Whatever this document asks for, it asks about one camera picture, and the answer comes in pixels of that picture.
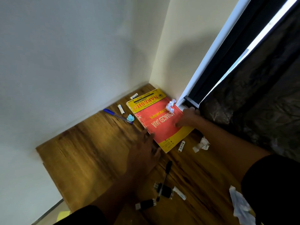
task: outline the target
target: wood grain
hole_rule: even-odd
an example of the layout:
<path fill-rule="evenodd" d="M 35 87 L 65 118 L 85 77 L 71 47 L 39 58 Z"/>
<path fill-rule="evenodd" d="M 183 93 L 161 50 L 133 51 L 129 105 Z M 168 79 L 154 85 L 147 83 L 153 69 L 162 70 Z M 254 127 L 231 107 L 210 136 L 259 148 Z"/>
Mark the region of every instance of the wood grain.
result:
<path fill-rule="evenodd" d="M 127 117 L 131 113 L 126 106 L 129 97 L 153 89 L 147 84 L 108 109 L 119 113 L 117 105 L 121 104 Z M 130 125 L 100 111 L 37 147 L 71 211 L 91 203 L 125 172 L 129 148 L 142 128 L 137 120 Z M 212 147 L 194 153 L 193 146 L 201 140 L 196 130 L 184 140 L 182 152 L 177 150 L 179 144 L 167 154 L 162 152 L 159 165 L 124 206 L 116 224 L 239 224 L 233 216 L 229 187 L 233 185 L 240 191 L 240 184 Z M 172 200 L 162 197 L 157 206 L 135 211 L 135 203 L 156 198 L 153 185 L 163 181 L 168 160 L 173 166 L 166 185 L 178 187 L 186 201 L 174 194 Z"/>

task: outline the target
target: yellow paper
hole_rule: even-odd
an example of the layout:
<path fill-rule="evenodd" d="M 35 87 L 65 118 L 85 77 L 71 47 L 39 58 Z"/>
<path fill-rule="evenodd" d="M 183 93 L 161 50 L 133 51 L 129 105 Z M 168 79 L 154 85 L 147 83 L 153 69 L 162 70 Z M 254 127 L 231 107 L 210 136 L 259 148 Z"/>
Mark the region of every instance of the yellow paper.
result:
<path fill-rule="evenodd" d="M 58 214 L 58 217 L 57 217 L 57 222 L 66 218 L 68 215 L 70 215 L 70 211 L 62 211 Z"/>

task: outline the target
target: book cover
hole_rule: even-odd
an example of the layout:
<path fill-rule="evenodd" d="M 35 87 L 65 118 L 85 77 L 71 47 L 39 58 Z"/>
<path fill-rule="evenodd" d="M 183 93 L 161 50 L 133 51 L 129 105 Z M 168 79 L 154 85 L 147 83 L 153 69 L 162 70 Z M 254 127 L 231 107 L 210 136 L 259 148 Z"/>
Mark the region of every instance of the book cover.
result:
<path fill-rule="evenodd" d="M 166 109 L 169 102 L 170 98 L 155 89 L 126 103 L 148 132 L 155 132 L 154 140 L 166 153 L 193 130 L 188 126 L 175 127 L 183 114 L 176 105 L 172 107 L 174 113 L 169 112 Z"/>

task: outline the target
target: screwdriver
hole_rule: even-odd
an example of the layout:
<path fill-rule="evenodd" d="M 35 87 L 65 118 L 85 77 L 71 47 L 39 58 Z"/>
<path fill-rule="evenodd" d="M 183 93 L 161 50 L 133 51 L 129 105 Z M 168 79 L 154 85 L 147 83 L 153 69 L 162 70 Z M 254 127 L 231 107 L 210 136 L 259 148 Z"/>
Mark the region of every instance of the screwdriver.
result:
<path fill-rule="evenodd" d="M 169 172 L 171 170 L 172 163 L 173 162 L 171 160 L 167 163 L 166 170 L 165 170 L 166 171 L 166 177 L 165 177 L 165 180 L 163 181 L 163 185 L 164 185 L 164 183 L 165 183 L 165 181 L 167 179 L 167 176 L 168 176 L 168 174 L 169 174 Z M 161 186 L 161 189 L 159 190 L 159 193 L 158 193 L 158 197 L 156 198 L 157 202 L 159 202 L 159 198 L 160 198 L 161 193 L 163 191 L 163 185 Z"/>

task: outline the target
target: curtain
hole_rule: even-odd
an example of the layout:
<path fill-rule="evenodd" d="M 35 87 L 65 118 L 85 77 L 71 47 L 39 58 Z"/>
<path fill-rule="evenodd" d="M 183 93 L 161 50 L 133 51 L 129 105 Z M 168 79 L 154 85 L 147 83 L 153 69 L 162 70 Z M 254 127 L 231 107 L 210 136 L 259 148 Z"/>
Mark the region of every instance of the curtain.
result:
<path fill-rule="evenodd" d="M 299 89 L 297 4 L 204 99 L 199 109 L 201 115 L 227 131 L 300 162 Z"/>

